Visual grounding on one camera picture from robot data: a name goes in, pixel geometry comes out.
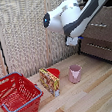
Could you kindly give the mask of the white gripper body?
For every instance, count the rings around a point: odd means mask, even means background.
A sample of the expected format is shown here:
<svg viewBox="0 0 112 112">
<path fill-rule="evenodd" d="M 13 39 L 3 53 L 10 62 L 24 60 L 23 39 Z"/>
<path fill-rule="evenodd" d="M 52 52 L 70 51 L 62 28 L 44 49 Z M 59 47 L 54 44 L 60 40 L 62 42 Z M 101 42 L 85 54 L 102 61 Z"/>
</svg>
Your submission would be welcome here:
<svg viewBox="0 0 112 112">
<path fill-rule="evenodd" d="M 65 44 L 67 45 L 67 46 L 75 46 L 75 45 L 77 45 L 78 43 L 78 38 L 77 37 L 74 37 L 74 38 L 72 38 L 72 37 L 66 37 L 66 41 L 65 41 Z"/>
</svg>

